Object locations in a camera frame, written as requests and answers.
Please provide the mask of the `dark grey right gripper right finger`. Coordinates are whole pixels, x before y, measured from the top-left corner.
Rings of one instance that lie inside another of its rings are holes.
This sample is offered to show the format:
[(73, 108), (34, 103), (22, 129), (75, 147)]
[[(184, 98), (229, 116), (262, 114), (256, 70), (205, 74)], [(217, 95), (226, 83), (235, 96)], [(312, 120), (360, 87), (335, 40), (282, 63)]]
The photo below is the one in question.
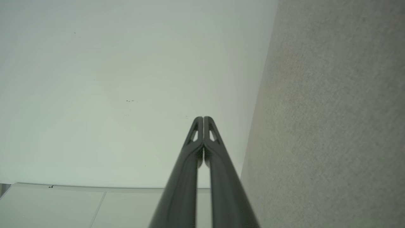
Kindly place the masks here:
[(212, 226), (259, 228), (259, 222), (213, 118), (204, 117), (204, 161), (210, 169)]

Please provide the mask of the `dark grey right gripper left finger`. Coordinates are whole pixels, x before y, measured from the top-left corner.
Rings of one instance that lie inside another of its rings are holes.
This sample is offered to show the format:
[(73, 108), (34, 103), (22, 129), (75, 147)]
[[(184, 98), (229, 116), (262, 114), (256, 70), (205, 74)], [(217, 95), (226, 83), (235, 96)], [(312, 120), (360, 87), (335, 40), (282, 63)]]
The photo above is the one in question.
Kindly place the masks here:
[(196, 227), (198, 168), (202, 162), (203, 118), (196, 117), (179, 153), (149, 227)]

